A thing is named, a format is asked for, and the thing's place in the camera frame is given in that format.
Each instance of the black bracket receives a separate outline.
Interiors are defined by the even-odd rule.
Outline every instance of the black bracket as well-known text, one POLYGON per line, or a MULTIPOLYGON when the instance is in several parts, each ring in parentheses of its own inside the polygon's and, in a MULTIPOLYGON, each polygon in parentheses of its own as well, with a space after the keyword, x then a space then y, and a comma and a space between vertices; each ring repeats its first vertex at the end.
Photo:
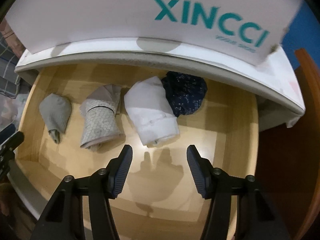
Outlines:
POLYGON ((122 192, 132 161, 132 148, 125 145, 106 168, 88 177, 68 175, 44 208, 30 240, 85 240, 82 196, 89 196, 92 235, 95 240, 119 240, 109 199, 122 192))
MULTIPOLYGON (((12 132, 12 127, 14 125, 7 126, 0 132, 0 141, 3 142, 8 135, 8 132, 12 132)), ((10 136, 1 145, 0 150, 0 181, 8 174, 10 171, 9 161, 14 160, 14 150, 23 142, 24 135, 22 132, 16 132, 14 135, 10 136)))
POLYGON ((227 239, 232 195, 238 196, 235 240, 290 240, 280 215, 254 176, 242 179, 213 168, 194 145, 187 149, 187 160, 198 193, 211 199, 201 240, 227 239))

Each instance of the dark blue patterned cloth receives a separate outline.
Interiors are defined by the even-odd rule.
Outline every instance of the dark blue patterned cloth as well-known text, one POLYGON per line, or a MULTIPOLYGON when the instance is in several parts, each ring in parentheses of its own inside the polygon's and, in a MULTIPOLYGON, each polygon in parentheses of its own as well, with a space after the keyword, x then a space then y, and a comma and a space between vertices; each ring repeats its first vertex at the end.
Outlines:
POLYGON ((207 92, 203 78, 179 72, 169 71, 161 82, 176 117, 193 114, 198 110, 207 92))

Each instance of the white folded shirt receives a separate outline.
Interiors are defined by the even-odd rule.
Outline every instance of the white folded shirt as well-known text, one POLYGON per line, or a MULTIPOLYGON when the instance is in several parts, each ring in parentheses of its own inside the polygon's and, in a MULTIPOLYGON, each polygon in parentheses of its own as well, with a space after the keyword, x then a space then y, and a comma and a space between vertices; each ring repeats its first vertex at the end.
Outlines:
POLYGON ((124 96, 124 106, 143 145, 157 144, 180 133, 158 77, 135 83, 124 96))

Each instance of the gray folded cloth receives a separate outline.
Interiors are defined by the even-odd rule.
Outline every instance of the gray folded cloth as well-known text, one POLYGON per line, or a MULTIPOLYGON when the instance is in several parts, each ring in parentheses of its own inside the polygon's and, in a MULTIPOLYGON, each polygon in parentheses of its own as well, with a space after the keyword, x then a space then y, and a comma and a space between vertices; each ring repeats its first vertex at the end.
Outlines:
POLYGON ((67 98, 48 95, 39 105, 40 114, 55 143, 60 143, 60 133, 65 133, 71 115, 71 104, 67 98))
POLYGON ((105 85, 97 88, 80 106, 84 130, 80 147, 96 150, 103 142, 121 135, 115 115, 120 102, 121 87, 105 85))

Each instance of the folded clothing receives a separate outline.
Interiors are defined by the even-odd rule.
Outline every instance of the folded clothing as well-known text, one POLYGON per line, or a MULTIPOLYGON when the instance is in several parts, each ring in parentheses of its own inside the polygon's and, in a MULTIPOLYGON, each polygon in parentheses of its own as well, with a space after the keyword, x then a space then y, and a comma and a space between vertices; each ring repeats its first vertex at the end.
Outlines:
POLYGON ((179 72, 169 71, 161 82, 176 117, 193 114, 198 110, 207 92, 203 78, 179 72))
POLYGON ((143 145, 157 144, 180 133, 158 77, 135 83, 124 96, 124 106, 143 145))
POLYGON ((71 115, 71 104, 65 97, 48 95, 39 105, 40 114, 55 143, 60 143, 60 133, 65 133, 71 115))
POLYGON ((80 106, 84 117, 84 130, 80 147, 96 150, 99 144, 119 137, 116 111, 120 102, 121 87, 105 85, 97 88, 80 106))

